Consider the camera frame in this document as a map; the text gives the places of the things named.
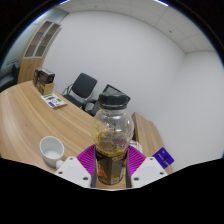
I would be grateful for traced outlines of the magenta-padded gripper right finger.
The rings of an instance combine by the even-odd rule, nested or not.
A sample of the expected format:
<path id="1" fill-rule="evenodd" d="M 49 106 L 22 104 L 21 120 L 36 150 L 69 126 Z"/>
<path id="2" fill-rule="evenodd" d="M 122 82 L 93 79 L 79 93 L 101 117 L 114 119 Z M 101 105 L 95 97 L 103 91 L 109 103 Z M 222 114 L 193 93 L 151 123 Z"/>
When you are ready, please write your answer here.
<path id="1" fill-rule="evenodd" d="M 132 146 L 126 159 L 126 187 L 140 188 L 167 176 L 167 172 L 154 157 L 146 157 Z"/>

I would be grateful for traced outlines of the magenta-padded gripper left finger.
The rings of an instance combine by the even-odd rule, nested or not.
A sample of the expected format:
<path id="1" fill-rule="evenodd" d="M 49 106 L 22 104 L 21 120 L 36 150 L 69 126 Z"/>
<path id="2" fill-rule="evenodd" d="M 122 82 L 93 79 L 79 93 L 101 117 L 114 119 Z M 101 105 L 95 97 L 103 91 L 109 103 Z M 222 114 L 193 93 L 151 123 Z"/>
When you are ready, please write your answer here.
<path id="1" fill-rule="evenodd" d="M 56 162 L 56 175 L 84 188 L 95 188 L 97 167 L 95 146 L 92 145 L 77 157 L 70 156 L 65 161 Z"/>

